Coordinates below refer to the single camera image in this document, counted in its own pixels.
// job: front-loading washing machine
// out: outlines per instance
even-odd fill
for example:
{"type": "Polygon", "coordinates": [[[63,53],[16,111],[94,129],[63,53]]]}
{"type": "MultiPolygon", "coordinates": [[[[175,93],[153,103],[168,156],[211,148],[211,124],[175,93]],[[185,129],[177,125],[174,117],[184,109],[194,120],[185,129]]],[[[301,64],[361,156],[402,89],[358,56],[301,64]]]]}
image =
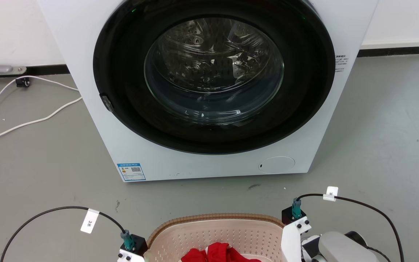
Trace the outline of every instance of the front-loading washing machine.
{"type": "Polygon", "coordinates": [[[39,0],[125,182],[307,172],[378,0],[39,0]]]}

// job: black cable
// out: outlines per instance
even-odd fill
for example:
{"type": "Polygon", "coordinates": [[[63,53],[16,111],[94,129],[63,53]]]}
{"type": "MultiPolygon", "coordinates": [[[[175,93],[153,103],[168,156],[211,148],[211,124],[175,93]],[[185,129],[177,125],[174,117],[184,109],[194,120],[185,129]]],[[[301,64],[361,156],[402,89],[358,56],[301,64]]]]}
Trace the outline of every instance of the black cable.
{"type": "MultiPolygon", "coordinates": [[[[12,237],[9,239],[9,241],[7,242],[7,244],[6,244],[6,246],[5,246],[5,248],[4,248],[4,251],[3,251],[3,253],[1,254],[1,259],[0,259],[0,262],[3,262],[3,260],[4,260],[4,256],[5,256],[5,254],[6,254],[6,252],[7,252],[7,249],[9,248],[9,245],[11,244],[11,242],[12,242],[12,240],[14,239],[14,237],[18,234],[18,232],[20,232],[20,230],[22,230],[28,223],[30,223],[30,222],[32,222],[35,218],[37,218],[37,217],[39,217],[39,216],[42,216],[42,215],[44,215],[44,214],[48,214],[48,213],[50,213],[50,212],[53,212],[53,211],[57,211],[57,210],[63,210],[63,209],[83,209],[83,210],[88,210],[88,207],[77,207],[77,206],[69,206],[69,207],[57,207],[56,209],[50,209],[50,210],[47,210],[47,211],[45,211],[45,212],[41,212],[40,214],[37,214],[36,216],[34,216],[34,217],[32,217],[31,219],[29,219],[29,220],[27,220],[27,222],[25,222],[22,226],[20,226],[19,227],[19,229],[17,229],[16,231],[15,231],[15,233],[12,235],[12,237]]],[[[121,226],[121,224],[119,224],[116,220],[114,220],[112,217],[110,217],[110,216],[108,216],[108,215],[106,215],[105,213],[103,213],[103,212],[100,212],[100,215],[102,215],[102,216],[104,216],[104,217],[106,217],[106,218],[108,218],[109,220],[111,220],[112,222],[114,222],[120,229],[121,229],[121,231],[123,232],[123,233],[125,233],[125,230],[124,230],[124,228],[121,226]]]]}
{"type": "Polygon", "coordinates": [[[377,250],[377,249],[374,249],[374,248],[372,248],[372,247],[366,247],[367,249],[369,249],[369,250],[373,250],[374,252],[376,252],[376,253],[378,253],[378,254],[380,254],[380,255],[382,255],[386,260],[387,260],[387,262],[391,262],[391,260],[386,256],[386,255],[384,255],[383,254],[383,252],[380,252],[379,250],[377,250]]]}
{"type": "MultiPolygon", "coordinates": [[[[305,195],[301,195],[301,196],[297,197],[296,200],[299,201],[301,198],[307,197],[307,196],[323,196],[323,194],[305,194],[305,195]]],[[[392,220],[386,214],[384,214],[384,212],[382,212],[381,210],[379,210],[379,209],[377,209],[373,206],[370,206],[369,204],[365,204],[363,202],[356,201],[356,200],[353,200],[353,199],[349,199],[349,198],[345,198],[345,197],[337,197],[337,196],[334,196],[334,198],[362,205],[362,206],[367,207],[369,209],[372,209],[372,210],[378,212],[379,214],[381,214],[382,216],[384,216],[384,218],[387,219],[387,222],[389,222],[389,224],[392,227],[392,230],[394,231],[395,239],[397,240],[397,246],[399,247],[400,262],[404,262],[404,251],[402,249],[402,243],[400,242],[399,234],[398,234],[397,229],[395,228],[394,223],[392,222],[392,220]]]]}

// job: white wall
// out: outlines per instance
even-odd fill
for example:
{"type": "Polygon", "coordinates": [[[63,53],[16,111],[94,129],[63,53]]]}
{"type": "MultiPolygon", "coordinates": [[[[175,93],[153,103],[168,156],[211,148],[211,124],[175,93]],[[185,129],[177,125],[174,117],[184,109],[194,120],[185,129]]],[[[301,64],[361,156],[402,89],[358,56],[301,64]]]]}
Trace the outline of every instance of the white wall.
{"type": "Polygon", "coordinates": [[[64,64],[36,0],[0,0],[0,64],[64,64]]]}
{"type": "MultiPolygon", "coordinates": [[[[380,0],[363,48],[406,46],[419,46],[419,0],[380,0]]],[[[0,64],[64,64],[36,0],[0,0],[0,64]]]]}
{"type": "Polygon", "coordinates": [[[379,0],[362,49],[419,46],[419,0],[379,0]]]}

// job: beige plastic basket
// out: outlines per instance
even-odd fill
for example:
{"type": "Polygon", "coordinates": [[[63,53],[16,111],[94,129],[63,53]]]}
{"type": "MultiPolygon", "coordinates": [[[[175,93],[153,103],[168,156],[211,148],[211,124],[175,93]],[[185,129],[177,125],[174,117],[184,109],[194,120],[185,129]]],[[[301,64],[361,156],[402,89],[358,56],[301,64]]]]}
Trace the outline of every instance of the beige plastic basket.
{"type": "Polygon", "coordinates": [[[178,262],[192,249],[203,250],[214,242],[229,243],[248,259],[281,262],[284,224],[259,214],[205,214],[170,220],[147,241],[147,262],[178,262]]]}

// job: caster wheel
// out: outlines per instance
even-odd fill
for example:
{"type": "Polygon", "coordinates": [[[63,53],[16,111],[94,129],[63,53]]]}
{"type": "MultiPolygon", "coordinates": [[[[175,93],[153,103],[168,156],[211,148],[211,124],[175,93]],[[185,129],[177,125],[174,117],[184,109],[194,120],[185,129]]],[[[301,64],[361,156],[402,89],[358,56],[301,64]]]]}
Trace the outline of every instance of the caster wheel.
{"type": "Polygon", "coordinates": [[[29,87],[30,86],[30,80],[28,78],[16,79],[15,83],[16,83],[17,87],[29,87]]]}

